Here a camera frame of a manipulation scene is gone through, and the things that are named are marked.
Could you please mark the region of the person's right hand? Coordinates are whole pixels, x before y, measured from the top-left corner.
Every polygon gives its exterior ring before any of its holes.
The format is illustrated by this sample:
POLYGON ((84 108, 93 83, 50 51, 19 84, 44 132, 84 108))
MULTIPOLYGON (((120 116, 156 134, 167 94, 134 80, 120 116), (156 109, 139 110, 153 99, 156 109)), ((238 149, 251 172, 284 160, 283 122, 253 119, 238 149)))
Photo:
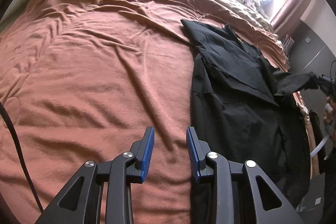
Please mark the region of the person's right hand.
POLYGON ((330 105, 330 107, 333 110, 326 110, 325 111, 325 116, 323 117, 323 121, 326 124, 333 124, 334 125, 334 132, 333 135, 330 136, 330 140, 333 142, 333 147, 335 148, 335 102, 333 101, 333 97, 332 96, 328 96, 326 98, 326 102, 327 104, 330 105))

